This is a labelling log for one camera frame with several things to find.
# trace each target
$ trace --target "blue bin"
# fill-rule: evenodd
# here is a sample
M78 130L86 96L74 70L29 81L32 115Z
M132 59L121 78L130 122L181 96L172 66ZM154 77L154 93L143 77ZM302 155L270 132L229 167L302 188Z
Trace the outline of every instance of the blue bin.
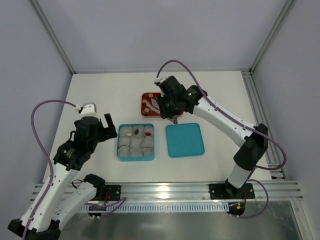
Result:
M119 137L120 137L120 129L122 127L134 127L134 126L144 126L144 127L153 127L153 138L154 138L154 146L153 146L153 155L152 156L118 156L118 149L119 149ZM156 152L156 131L155 126L151 123L133 123L133 124L121 124L118 129L118 141L116 144L116 156L121 162L136 162L136 161L152 161L155 159L155 152Z

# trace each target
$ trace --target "gray wall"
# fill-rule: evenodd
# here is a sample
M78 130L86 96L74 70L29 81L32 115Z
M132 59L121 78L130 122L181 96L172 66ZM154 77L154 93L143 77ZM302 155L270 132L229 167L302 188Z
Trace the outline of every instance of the gray wall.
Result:
M0 2L0 239L16 239L7 230L20 218L46 166L32 133L33 107L48 99L65 99L71 74L56 52L27 0ZM51 150L62 112L50 103L35 124Z
M255 72L276 138L320 233L320 1L297 1Z
M38 2L76 72L123 72L249 68L285 0Z

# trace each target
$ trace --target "tabletop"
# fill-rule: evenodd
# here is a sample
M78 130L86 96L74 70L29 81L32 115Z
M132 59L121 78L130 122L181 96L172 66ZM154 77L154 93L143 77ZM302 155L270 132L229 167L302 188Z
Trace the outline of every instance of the tabletop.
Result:
M187 72L163 72L160 76L175 76L186 88L195 83ZM202 89L221 106L241 119L255 123L249 97L240 71L195 71ZM218 182L225 181L234 166L233 156L239 147L223 132L207 121L183 113L182 123L200 125L205 153L201 156L170 158L165 128L171 122L160 117L144 117L141 114L143 93L159 92L153 84L155 72L75 74L72 77L66 100L79 104L94 102L97 114L106 127L104 114L110 113L118 131L121 124L151 123L155 128L155 159L153 161L122 162L117 158L117 138L99 143L91 158L83 165L75 179L95 174L112 183L144 182ZM61 114L50 158L53 159L60 145L75 130L79 119L71 106L65 105ZM267 167L263 156L259 165ZM47 167L44 180L49 175ZM257 169L256 180L271 180L268 171Z

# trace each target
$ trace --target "black cable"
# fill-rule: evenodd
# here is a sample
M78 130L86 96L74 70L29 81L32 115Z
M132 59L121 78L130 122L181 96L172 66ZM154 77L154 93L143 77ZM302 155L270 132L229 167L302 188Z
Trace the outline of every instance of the black cable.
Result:
M75 179L75 180L73 180L73 181L71 182L71 184L72 184L72 186L73 186L75 189L78 189L78 188L77 188L76 185L74 184L74 181L80 181L81 183L83 182L83 181L80 180L80 179Z

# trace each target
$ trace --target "purple cable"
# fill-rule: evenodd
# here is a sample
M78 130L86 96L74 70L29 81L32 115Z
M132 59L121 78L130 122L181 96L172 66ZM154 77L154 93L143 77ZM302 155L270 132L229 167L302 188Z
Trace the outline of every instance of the purple cable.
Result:
M36 205L34 206L30 216L29 216L29 220L26 222L26 225L25 225L25 228L24 228L24 231L23 231L23 235L22 235L22 240L25 240L26 239L26 235L27 235L27 231L28 231L28 228L30 226L30 223L32 221L32 218L33 216L35 215L39 205L41 204L41 202L43 201L43 199L45 198L47 192L49 191L49 188L54 180L54 166L50 160L50 157L49 157L49 154L47 153L47 151L45 150L44 146L42 145L40 139L39 139L39 136L37 134L37 131L36 131L36 127L35 127L35 113L36 113L36 110L42 106L43 104L47 104L47 103L63 103L63 104L69 104L71 105L72 107L76 107L76 105L74 105L73 103L71 102L68 102L68 101L64 101L64 100L47 100L47 101L43 101L43 102L40 102L37 106L35 106L35 108L33 109L32 113L31 113L31 127L32 127L32 131L33 131L33 134L34 134L34 137L35 137L35 140L36 142L38 143L39 147L41 148L41 151L43 152L45 158L47 159L48 161L48 164L49 164L49 168L50 168L50 179L49 179L49 183L48 185L46 186L42 196L39 198L39 201L36 203Z
M99 207L108 208L108 207L114 206L115 204L118 204L120 201L122 201L115 209L111 210L110 212L108 212L108 213L105 214L105 215L102 215L100 218L104 218L104 217L107 217L107 216L110 216L111 214L113 214L115 211L117 211L117 210L122 206L122 204L125 203L126 199L127 199L126 197L123 197L123 198L121 198L119 201L117 201L117 202L115 202L115 203L112 203L112 204L110 204L110 205L106 205L106 206L99 206L99 205L97 205L97 206L99 206ZM91 205L96 205L96 204L87 203L87 204L85 204L85 205L91 206ZM73 229L74 227L82 224L83 222L86 222L87 220L89 220L89 218L86 218L86 219L84 219L84 220L76 223L74 226L72 226L72 227L70 227L70 228L65 228L64 230L65 230L65 231L68 231L68 230L70 230L70 229Z
M263 190L265 192L265 197L266 197L265 205L264 205L263 209L259 213L255 214L255 215L237 217L236 215L231 214L232 217L235 217L235 218L238 218L238 219L253 219L253 218L259 217L261 214L263 214L266 211L266 209L267 209L267 207L269 205L269 195L268 195L268 192L267 192L267 189L265 188L265 186L261 182L259 182L258 180L248 179L248 181L256 182L263 188Z
M199 88L201 94L203 95L203 97L207 100L207 102L212 106L214 107L215 110L217 110L218 112L220 112L222 115L224 115L226 118L228 118L229 120L231 120L232 122L234 122L235 124L239 125L241 128L244 128L244 129L247 129L249 131L252 131L253 133L256 133L256 134L259 134L260 136L268 139L270 142L272 142L274 145L276 145L282 155L283 155L283 162L279 165L279 166L276 166L276 167L264 167L264 166L255 166L256 168L258 169L263 169L263 170L270 170L270 171L274 171L274 170L278 170L278 169L281 169L284 165L286 165L287 163L287 154L286 154L286 151L283 149L283 147L278 143L276 142L273 138L269 137L268 135L265 135L263 134L262 132L259 132L251 127L248 127L246 125L244 125L243 123L237 121L236 119L234 119L232 116L228 115L226 112L224 112L222 109L220 109L218 106L216 106L205 94L205 92L202 90L199 82L197 81L196 77L194 76L194 74L191 72L191 70L181 61L179 60L169 60L167 62L165 62L161 68L159 69L156 77L158 78L159 75L160 75L160 72L162 71L162 69L169 63L178 63L180 64L181 66L183 66L185 68L185 70L191 75L192 79L194 80L195 84L197 85L197 87Z

